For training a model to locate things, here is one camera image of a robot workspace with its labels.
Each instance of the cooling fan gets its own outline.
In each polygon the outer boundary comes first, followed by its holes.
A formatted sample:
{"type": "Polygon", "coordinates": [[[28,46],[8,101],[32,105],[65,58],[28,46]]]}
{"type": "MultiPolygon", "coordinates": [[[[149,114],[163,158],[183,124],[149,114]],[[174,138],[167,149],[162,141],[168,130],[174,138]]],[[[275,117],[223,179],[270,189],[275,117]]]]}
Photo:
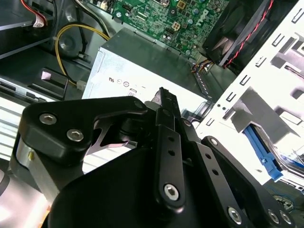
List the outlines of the cooling fan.
{"type": "Polygon", "coordinates": [[[219,66],[231,65],[239,73],[295,2],[231,0],[203,44],[208,58],[219,66]]]}

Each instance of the motherboard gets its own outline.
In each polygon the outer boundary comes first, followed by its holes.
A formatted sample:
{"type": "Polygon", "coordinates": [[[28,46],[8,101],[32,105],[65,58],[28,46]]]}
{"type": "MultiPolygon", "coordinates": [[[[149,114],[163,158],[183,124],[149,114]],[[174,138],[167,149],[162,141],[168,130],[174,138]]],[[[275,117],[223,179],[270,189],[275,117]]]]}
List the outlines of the motherboard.
{"type": "Polygon", "coordinates": [[[197,59],[229,0],[88,0],[113,17],[197,59]]]}

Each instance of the metal screw head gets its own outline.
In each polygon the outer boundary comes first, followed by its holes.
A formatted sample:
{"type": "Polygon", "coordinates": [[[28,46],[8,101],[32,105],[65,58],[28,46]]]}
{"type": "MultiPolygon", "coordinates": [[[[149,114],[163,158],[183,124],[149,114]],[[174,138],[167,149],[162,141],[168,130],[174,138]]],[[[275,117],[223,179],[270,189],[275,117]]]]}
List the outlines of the metal screw head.
{"type": "Polygon", "coordinates": [[[179,191],[177,191],[176,187],[171,184],[166,184],[164,187],[164,192],[169,199],[173,201],[177,201],[179,198],[179,191]]]}
{"type": "Polygon", "coordinates": [[[212,142],[213,145],[218,145],[218,142],[215,139],[210,139],[210,141],[212,142]]]}
{"type": "Polygon", "coordinates": [[[40,122],[46,125],[53,125],[57,122],[57,118],[49,113],[44,113],[39,117],[40,122]]]}
{"type": "Polygon", "coordinates": [[[232,207],[228,208],[228,214],[230,218],[238,225],[242,224],[242,218],[237,210],[232,207]]]}
{"type": "Polygon", "coordinates": [[[279,218],[276,216],[276,214],[275,214],[273,211],[268,210],[268,214],[269,214],[270,218],[271,218],[276,224],[279,224],[279,223],[280,223],[279,218]]]}
{"type": "Polygon", "coordinates": [[[69,138],[69,140],[72,140],[74,142],[80,142],[81,140],[84,139],[84,135],[82,134],[82,132],[77,129],[68,130],[66,135],[69,138]]]}
{"type": "Polygon", "coordinates": [[[188,126],[191,127],[191,123],[188,120],[184,120],[184,123],[188,126]]]}
{"type": "Polygon", "coordinates": [[[282,218],[284,219],[285,222],[287,222],[288,224],[291,224],[291,220],[290,218],[285,214],[285,212],[280,211],[280,214],[282,216],[282,218]]]}

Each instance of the robotic arm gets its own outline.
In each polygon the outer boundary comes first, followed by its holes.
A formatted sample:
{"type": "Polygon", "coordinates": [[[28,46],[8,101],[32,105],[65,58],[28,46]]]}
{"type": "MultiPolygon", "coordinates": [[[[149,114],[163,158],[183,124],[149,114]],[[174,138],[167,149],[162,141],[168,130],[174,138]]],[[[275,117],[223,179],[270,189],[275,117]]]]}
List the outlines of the robotic arm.
{"type": "Polygon", "coordinates": [[[112,97],[24,110],[11,167],[52,203],[46,227],[296,227],[217,139],[200,140],[175,95],[161,88],[153,101],[112,97]],[[83,174],[86,154],[127,142],[136,148],[83,174]]]}

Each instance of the blue plastic tab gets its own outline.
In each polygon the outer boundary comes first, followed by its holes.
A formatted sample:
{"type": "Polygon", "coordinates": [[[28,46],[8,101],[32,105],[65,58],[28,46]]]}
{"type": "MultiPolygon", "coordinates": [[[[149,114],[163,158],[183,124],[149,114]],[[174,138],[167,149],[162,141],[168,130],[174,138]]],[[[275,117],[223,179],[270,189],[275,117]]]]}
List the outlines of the blue plastic tab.
{"type": "Polygon", "coordinates": [[[266,149],[264,148],[262,143],[259,141],[257,135],[253,131],[252,126],[248,126],[243,131],[243,133],[249,139],[250,144],[255,150],[257,157],[259,158],[262,165],[266,168],[269,176],[274,181],[278,181],[283,176],[283,174],[276,168],[276,165],[273,162],[275,160],[273,154],[267,153],[266,149]]]}

